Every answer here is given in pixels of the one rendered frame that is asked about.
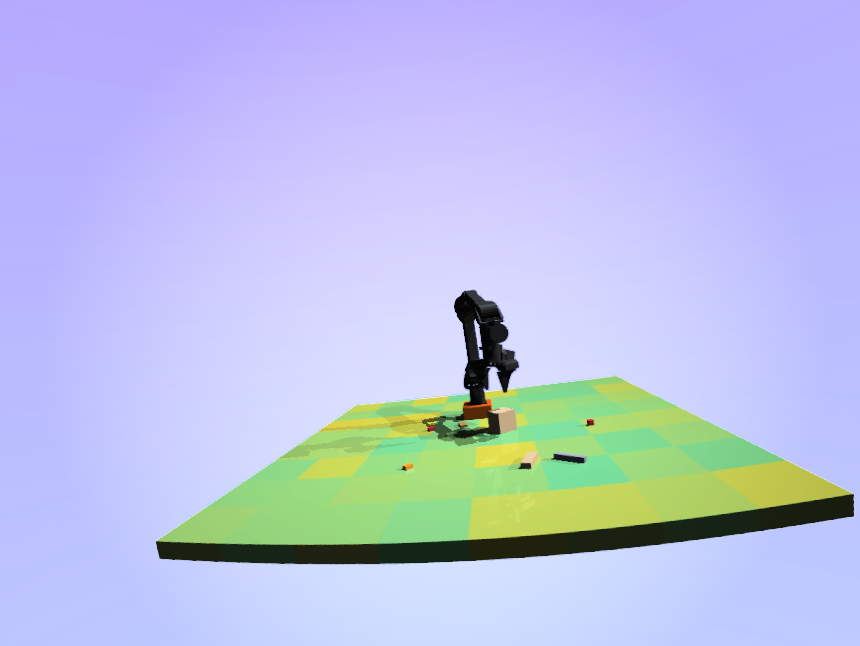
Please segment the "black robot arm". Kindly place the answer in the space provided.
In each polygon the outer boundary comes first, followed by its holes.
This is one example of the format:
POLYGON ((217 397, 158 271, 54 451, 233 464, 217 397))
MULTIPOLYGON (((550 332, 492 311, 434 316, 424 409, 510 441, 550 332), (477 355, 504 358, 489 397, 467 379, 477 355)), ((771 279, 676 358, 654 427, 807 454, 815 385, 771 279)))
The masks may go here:
POLYGON ((484 386, 469 366, 471 360, 480 359, 474 321, 480 328, 481 343, 503 343, 509 337, 508 328, 501 324, 504 315, 496 302, 483 299, 476 290, 462 292, 455 300, 454 310, 463 325, 468 358, 464 388, 469 390, 470 405, 487 404, 484 386))

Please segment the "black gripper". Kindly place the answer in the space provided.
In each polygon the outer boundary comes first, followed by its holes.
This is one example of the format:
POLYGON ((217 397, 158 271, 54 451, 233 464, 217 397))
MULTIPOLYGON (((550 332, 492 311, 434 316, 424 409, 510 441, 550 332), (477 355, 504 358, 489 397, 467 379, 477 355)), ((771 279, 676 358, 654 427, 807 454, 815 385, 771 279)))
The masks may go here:
POLYGON ((500 343, 481 343, 482 347, 479 347, 479 350, 482 350, 483 359, 471 360, 469 363, 470 369, 472 370, 485 390, 488 391, 490 389, 489 385, 489 372, 493 367, 497 368, 498 371, 498 381, 501 385, 503 392, 507 392, 509 379, 513 372, 519 368, 519 363, 516 359, 507 359, 502 360, 501 357, 501 349, 503 348, 503 344, 500 343))

